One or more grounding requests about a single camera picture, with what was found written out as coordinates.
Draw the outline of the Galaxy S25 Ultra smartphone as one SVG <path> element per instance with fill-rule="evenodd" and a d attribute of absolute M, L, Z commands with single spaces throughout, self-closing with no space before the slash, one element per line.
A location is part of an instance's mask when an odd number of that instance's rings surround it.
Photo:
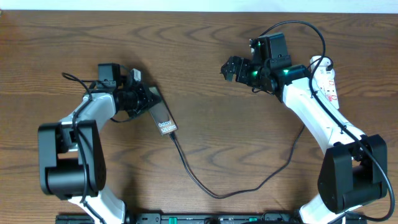
<path fill-rule="evenodd" d="M 168 109 L 162 95 L 160 94 L 156 86 L 152 86 L 149 90 L 160 98 L 160 101 L 156 103 L 149 111 L 158 127 L 161 135 L 170 134 L 178 129 L 178 126 L 173 119 L 170 110 Z"/>

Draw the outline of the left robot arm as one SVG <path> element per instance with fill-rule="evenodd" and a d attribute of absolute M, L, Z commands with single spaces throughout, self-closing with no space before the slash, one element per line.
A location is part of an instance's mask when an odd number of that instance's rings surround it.
<path fill-rule="evenodd" d="M 126 74 L 122 70 L 120 64 L 101 63 L 96 80 L 62 73 L 85 89 L 82 102 L 60 121 L 38 128 L 40 188 L 46 195 L 79 206 L 95 223 L 136 221 L 106 185 L 100 130 L 120 111 L 130 121 L 160 103 L 140 70 L 133 68 Z"/>

